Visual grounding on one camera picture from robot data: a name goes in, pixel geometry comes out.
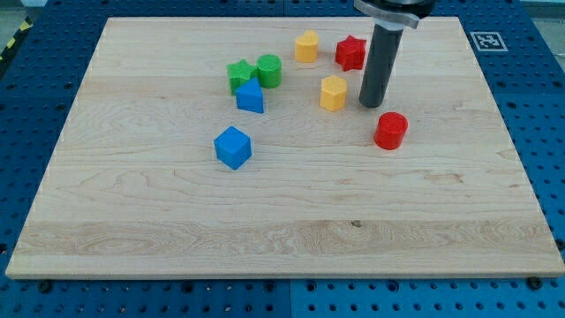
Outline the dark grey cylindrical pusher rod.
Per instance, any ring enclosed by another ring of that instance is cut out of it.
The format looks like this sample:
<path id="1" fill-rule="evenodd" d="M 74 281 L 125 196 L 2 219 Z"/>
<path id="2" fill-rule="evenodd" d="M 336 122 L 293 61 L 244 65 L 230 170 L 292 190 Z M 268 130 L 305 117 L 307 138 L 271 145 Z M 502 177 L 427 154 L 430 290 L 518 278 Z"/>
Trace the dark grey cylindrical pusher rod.
<path id="1" fill-rule="evenodd" d="M 374 26 L 358 97 L 363 106 L 377 108 L 382 105 L 402 35 L 402 29 Z"/>

